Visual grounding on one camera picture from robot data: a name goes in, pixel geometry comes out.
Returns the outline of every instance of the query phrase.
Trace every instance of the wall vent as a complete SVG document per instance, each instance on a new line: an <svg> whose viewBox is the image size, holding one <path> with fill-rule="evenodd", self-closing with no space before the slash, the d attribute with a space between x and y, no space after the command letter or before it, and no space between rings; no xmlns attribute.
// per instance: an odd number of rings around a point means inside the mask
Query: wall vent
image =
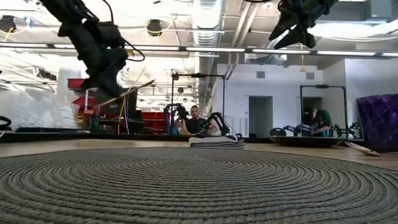
<svg viewBox="0 0 398 224"><path fill-rule="evenodd" d="M307 72L307 73L305 74L305 79L306 79L306 80L314 80L314 79L315 79L315 73L313 73L313 72Z"/></svg>
<svg viewBox="0 0 398 224"><path fill-rule="evenodd" d="M266 72L257 71L257 78L266 78Z"/></svg>

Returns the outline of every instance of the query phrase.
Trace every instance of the wooden stick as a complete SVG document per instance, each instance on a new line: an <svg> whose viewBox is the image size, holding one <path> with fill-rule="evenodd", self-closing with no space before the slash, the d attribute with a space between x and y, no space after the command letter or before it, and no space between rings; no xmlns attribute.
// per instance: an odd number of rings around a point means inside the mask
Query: wooden stick
<svg viewBox="0 0 398 224"><path fill-rule="evenodd" d="M117 99L119 99L119 98L122 98L122 97L125 97L125 96L127 96L128 94L130 94L130 93L132 93L132 92L134 92L134 91L137 91L137 90L139 90L139 89L141 89L141 88L144 88L144 87L147 87L147 86L151 85L154 81L155 81L155 80L151 80L151 81L149 81L149 82L147 82L147 83L145 83L145 84L143 84L143 85L141 85L141 86L132 88L132 89L129 90L129 91L125 91L125 92L122 93L119 97L117 97L117 98L112 98L112 99L110 99L110 100L108 100L108 101L106 101L106 102L104 102L104 103L95 105L95 107L101 107L101 106L108 105L108 104L114 102L115 100L117 100Z"/></svg>

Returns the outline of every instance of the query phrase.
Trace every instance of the braided rope rug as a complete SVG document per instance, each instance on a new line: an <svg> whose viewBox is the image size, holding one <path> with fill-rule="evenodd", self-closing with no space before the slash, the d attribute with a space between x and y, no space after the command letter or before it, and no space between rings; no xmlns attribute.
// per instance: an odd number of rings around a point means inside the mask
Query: braided rope rug
<svg viewBox="0 0 398 224"><path fill-rule="evenodd" d="M398 223L398 172L272 152L97 149L0 159L0 223Z"/></svg>

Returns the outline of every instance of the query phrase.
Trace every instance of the metal stand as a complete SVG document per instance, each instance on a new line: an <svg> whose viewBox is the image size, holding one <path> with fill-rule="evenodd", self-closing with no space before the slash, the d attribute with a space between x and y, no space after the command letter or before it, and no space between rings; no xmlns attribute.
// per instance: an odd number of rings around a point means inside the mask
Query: metal stand
<svg viewBox="0 0 398 224"><path fill-rule="evenodd" d="M190 74L190 75L188 75L188 74L180 75L180 74L177 74L177 73L173 73L172 74L172 105L174 104L174 101L173 101L173 99L174 99L174 80L178 81L179 77L191 77L191 78L220 77L220 78L222 78L223 79L223 114L222 115L223 115L223 119L224 119L225 79L226 79L225 75L204 75L204 74L200 74L200 73L198 73L198 74Z"/></svg>
<svg viewBox="0 0 398 224"><path fill-rule="evenodd" d="M303 125L304 117L304 105L303 105L303 88L311 87L318 89L329 89L329 88L342 88L344 94L344 119L346 130L348 130L348 118L347 118L347 91L345 86L333 86L333 85L300 85L300 105L301 105L301 125Z"/></svg>

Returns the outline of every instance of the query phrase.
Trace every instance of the man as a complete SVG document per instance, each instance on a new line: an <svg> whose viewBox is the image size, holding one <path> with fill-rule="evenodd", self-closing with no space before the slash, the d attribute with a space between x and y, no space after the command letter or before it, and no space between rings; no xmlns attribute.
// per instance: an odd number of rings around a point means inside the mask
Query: man
<svg viewBox="0 0 398 224"><path fill-rule="evenodd" d="M305 108L303 123L309 126L316 125L317 132L314 137L332 137L331 135L331 118L327 110L318 110L316 108Z"/></svg>
<svg viewBox="0 0 398 224"><path fill-rule="evenodd" d="M206 121L206 119L199 118L199 107L198 106L192 106L190 114L191 114L192 118L188 119L185 122L187 131L191 134L198 134L201 131L201 126ZM174 125L177 128L181 128L182 122L177 119L174 122ZM215 131L217 131L217 127L211 124L209 127L209 132L213 133Z"/></svg>

